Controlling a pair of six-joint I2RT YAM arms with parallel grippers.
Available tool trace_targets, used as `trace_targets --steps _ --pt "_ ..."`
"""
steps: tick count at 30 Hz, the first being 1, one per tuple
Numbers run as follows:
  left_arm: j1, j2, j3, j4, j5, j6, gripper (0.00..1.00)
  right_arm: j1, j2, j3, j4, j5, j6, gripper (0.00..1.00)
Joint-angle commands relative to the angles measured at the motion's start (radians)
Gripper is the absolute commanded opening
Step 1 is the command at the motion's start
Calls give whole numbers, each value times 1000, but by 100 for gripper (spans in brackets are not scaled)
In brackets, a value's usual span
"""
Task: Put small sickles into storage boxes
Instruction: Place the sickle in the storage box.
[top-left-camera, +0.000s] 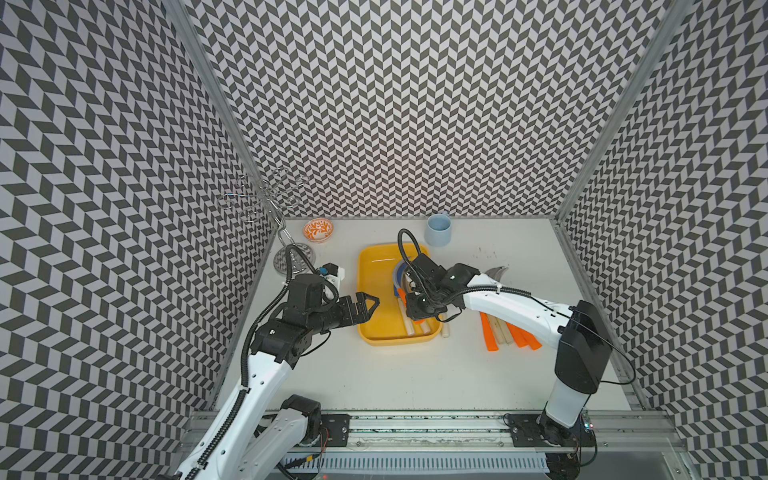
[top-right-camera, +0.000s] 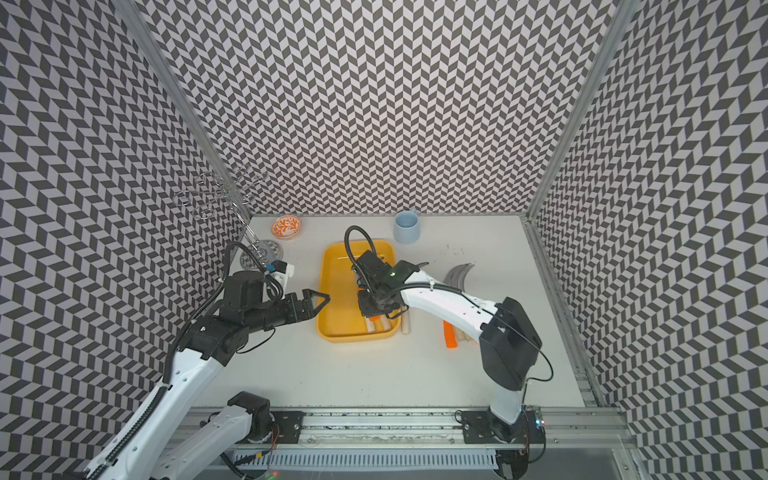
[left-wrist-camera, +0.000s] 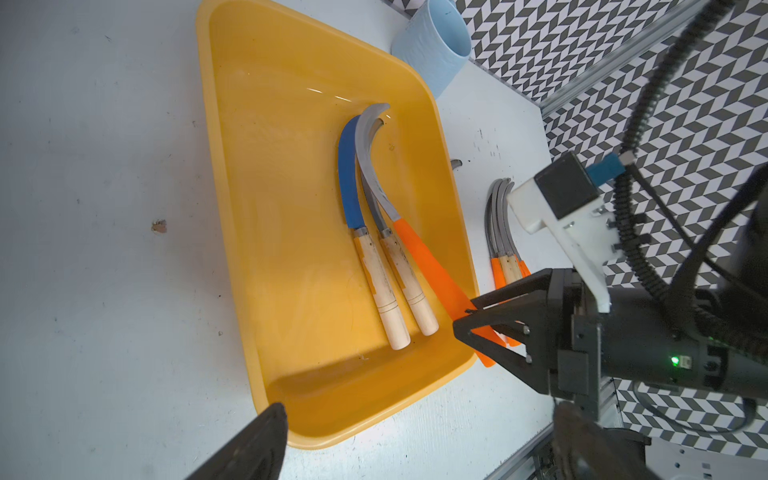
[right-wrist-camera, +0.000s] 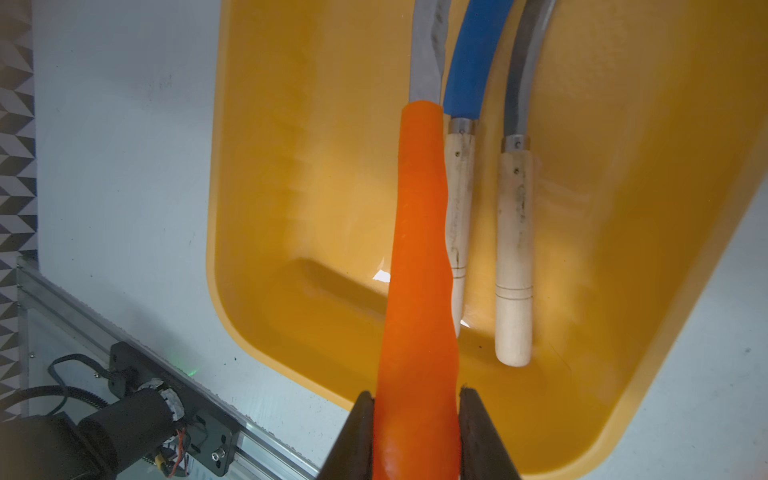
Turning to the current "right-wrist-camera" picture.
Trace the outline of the sickle with wooden handle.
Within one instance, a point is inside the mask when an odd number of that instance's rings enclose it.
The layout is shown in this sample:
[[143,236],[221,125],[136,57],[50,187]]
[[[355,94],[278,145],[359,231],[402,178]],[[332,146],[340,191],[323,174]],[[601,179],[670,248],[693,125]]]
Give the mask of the sickle with wooden handle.
[[528,120],[539,55],[555,0],[524,5],[510,58],[498,163],[495,353],[510,367],[532,357],[534,157]]

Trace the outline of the sickle with orange handle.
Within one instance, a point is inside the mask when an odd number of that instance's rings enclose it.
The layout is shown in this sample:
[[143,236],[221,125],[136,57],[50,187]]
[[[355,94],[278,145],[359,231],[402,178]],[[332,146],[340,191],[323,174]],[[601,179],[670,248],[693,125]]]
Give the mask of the sickle with orange handle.
[[440,105],[450,4],[414,5],[408,103],[398,146],[397,208],[373,425],[376,479],[456,479],[461,441],[458,344],[446,247]]

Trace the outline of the yellow plastic storage tray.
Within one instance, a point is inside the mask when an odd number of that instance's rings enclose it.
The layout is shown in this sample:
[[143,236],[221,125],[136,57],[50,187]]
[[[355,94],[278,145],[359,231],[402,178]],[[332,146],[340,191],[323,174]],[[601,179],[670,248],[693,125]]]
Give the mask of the yellow plastic storage tray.
[[[763,1],[560,1],[530,103],[531,363],[494,353],[497,163],[524,5],[476,134],[461,384],[519,471],[571,479],[639,408],[767,168]],[[349,408],[376,383],[410,1],[226,1],[207,277],[246,352]]]

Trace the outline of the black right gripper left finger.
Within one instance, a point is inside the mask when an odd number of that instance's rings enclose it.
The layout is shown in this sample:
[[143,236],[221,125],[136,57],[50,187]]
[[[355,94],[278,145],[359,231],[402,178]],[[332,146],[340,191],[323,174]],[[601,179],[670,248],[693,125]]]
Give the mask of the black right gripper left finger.
[[359,394],[317,480],[372,478],[374,402],[369,391]]

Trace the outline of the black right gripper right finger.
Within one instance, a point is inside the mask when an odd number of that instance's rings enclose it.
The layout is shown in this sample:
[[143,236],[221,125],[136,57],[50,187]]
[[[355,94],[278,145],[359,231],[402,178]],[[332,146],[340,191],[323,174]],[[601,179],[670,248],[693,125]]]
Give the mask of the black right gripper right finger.
[[462,480],[521,480],[479,393],[462,387],[459,394]]

